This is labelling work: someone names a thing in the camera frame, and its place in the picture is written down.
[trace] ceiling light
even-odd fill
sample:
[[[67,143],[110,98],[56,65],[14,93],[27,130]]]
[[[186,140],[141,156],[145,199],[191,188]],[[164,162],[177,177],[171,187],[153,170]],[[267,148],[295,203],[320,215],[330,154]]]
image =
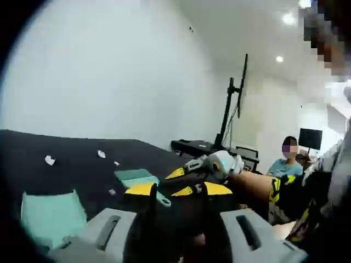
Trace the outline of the ceiling light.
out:
[[[283,15],[282,20],[285,24],[290,26],[296,24],[296,18],[294,18],[294,16],[291,13]]]
[[[300,2],[298,3],[298,5],[301,8],[309,8],[311,7],[311,0],[300,0]]]
[[[277,56],[275,60],[276,62],[282,63],[284,61],[284,58],[282,56]]]

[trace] light blue shirt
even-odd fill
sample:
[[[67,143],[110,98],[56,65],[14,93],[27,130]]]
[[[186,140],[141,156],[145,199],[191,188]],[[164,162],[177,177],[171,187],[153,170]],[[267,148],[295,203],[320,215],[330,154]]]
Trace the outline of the light blue shirt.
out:
[[[283,175],[300,176],[303,173],[303,169],[297,162],[294,162],[292,165],[287,165],[286,160],[278,159],[269,168],[268,172],[272,173],[274,177],[281,178]]]

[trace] monitor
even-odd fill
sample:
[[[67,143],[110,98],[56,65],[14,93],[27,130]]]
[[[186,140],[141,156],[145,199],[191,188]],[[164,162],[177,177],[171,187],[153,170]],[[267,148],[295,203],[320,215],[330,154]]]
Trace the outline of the monitor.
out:
[[[320,150],[322,143],[321,130],[300,129],[300,136],[298,139],[299,146]]]

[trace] black monitor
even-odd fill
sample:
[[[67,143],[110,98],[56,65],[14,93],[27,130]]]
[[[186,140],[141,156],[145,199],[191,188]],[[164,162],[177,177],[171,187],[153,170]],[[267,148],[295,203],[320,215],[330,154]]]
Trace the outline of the black monitor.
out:
[[[300,129],[300,137],[298,139],[299,146],[320,150],[322,143],[321,130]]]

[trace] ceiling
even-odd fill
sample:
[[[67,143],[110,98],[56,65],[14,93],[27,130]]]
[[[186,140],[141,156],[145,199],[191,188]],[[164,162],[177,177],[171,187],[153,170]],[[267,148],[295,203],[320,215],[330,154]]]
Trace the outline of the ceiling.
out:
[[[351,116],[351,106],[340,87],[344,84],[331,92],[337,78],[303,40],[303,21],[297,19],[295,25],[282,22],[287,13],[298,18],[298,0],[175,2],[202,37],[217,69],[241,70],[245,53],[249,53],[251,71],[289,82],[309,102],[332,103]],[[279,55],[284,57],[283,63],[276,62]]]

